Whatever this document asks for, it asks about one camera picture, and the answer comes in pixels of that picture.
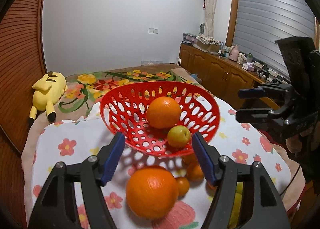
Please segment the person's right hand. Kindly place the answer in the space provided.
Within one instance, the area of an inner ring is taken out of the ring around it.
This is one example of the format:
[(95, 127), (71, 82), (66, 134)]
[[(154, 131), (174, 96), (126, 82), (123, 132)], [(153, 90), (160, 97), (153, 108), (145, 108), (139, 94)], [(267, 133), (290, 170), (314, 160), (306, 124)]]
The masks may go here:
[(312, 128), (286, 139), (286, 146), (291, 153), (300, 152), (304, 146), (311, 146), (315, 150), (319, 146), (319, 129)]

